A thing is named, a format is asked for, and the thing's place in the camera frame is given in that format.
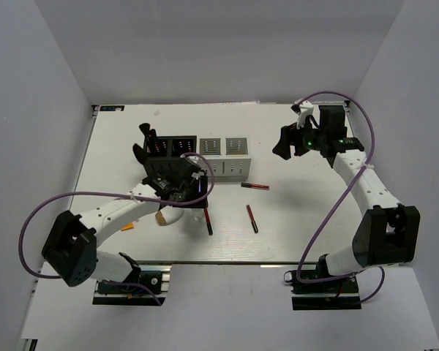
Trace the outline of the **fan makeup brush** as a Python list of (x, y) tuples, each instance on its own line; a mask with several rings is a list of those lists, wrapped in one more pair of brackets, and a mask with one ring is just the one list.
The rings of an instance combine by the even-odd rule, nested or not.
[(150, 152), (152, 152), (153, 154), (157, 154), (160, 152), (159, 141), (155, 129), (149, 130), (149, 148)]

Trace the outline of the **red lip gloss black cap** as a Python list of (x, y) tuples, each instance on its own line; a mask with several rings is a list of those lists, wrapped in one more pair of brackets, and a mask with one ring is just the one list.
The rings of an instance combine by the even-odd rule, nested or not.
[(208, 230), (208, 234), (210, 236), (212, 236), (214, 233), (213, 233), (213, 228), (212, 228), (212, 225), (211, 225), (211, 219), (210, 219), (210, 216), (209, 216), (208, 209), (204, 208), (203, 210), (204, 210), (204, 216), (205, 216), (205, 220), (206, 220), (206, 227), (207, 227), (207, 230)]

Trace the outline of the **black brush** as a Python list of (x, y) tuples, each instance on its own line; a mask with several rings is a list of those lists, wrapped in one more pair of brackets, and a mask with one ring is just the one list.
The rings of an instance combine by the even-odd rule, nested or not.
[(142, 123), (138, 126), (139, 130), (144, 136), (145, 144), (147, 147), (151, 145), (151, 127), (149, 123)]

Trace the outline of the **small clear bottle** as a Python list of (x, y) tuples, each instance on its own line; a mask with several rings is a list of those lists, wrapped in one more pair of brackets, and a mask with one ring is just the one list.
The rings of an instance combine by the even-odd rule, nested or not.
[(204, 210), (202, 208), (192, 208), (191, 211), (194, 219), (197, 221), (202, 220), (205, 216)]

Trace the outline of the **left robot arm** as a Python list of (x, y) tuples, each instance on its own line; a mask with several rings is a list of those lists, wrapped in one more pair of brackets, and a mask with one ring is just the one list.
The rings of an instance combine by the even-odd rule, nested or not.
[(140, 283), (141, 269), (124, 253), (111, 254), (99, 247), (120, 229), (161, 209), (200, 208), (208, 206), (207, 197), (214, 185), (214, 171), (209, 163), (200, 166), (187, 152), (154, 170), (149, 154), (138, 144), (132, 147), (146, 177), (126, 194), (110, 193), (109, 203), (80, 214), (59, 214), (43, 246), (42, 256), (70, 287), (87, 279), (119, 286), (125, 292)]

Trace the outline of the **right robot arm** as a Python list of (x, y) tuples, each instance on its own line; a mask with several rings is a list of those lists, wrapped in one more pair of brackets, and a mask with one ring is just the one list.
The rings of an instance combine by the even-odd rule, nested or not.
[(309, 101), (292, 106), (297, 121), (280, 130), (273, 153), (285, 160), (317, 151), (342, 178), (361, 212), (361, 223), (344, 249), (324, 254), (303, 284), (316, 283), (331, 292), (355, 273), (374, 266), (409, 263), (416, 252), (421, 215), (415, 206), (403, 205), (387, 189), (369, 165), (369, 156), (356, 137), (347, 135), (345, 109), (339, 105), (320, 107), (320, 118), (313, 116)]

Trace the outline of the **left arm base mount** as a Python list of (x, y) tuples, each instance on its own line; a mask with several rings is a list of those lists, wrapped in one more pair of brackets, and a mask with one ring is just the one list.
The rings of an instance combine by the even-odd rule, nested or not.
[(136, 285), (97, 282), (92, 304), (96, 306), (161, 306), (170, 284), (171, 265), (142, 265)]

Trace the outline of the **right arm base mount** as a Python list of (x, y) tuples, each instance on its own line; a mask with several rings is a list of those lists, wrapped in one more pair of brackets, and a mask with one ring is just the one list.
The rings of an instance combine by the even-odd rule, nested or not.
[(361, 309), (356, 278), (326, 283), (304, 284), (296, 278), (297, 270), (286, 271), (284, 282), (291, 286), (294, 311), (331, 311)]

